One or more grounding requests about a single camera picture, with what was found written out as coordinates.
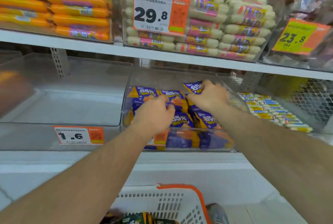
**forearm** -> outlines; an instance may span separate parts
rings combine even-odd
[[[0,213],[6,224],[98,224],[126,182],[148,136],[129,127],[105,146]]]
[[[218,106],[212,114],[239,151],[309,224],[332,223],[330,146],[228,105]]]

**shelf bracket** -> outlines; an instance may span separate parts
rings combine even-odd
[[[63,78],[69,75],[69,63],[66,50],[59,48],[50,49],[59,77]]]

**hand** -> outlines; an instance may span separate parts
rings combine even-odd
[[[168,96],[161,95],[146,101],[135,113],[130,128],[137,134],[142,134],[146,141],[150,141],[157,134],[165,131],[174,117],[174,106],[165,104],[169,101]]]
[[[205,80],[201,84],[201,88],[201,94],[189,94],[187,96],[200,109],[213,113],[217,107],[227,104],[229,93],[220,84],[214,85],[209,80]]]

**human arm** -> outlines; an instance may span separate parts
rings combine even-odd
[[[145,144],[166,130],[166,96],[145,102],[132,124],[106,145],[0,212],[6,224],[98,224],[125,184]]]
[[[237,149],[309,224],[333,223],[333,148],[227,104],[227,91],[205,81],[188,96],[211,113]]]

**yellow price tag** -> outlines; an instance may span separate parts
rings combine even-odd
[[[309,55],[324,39],[330,26],[290,19],[273,50]]]

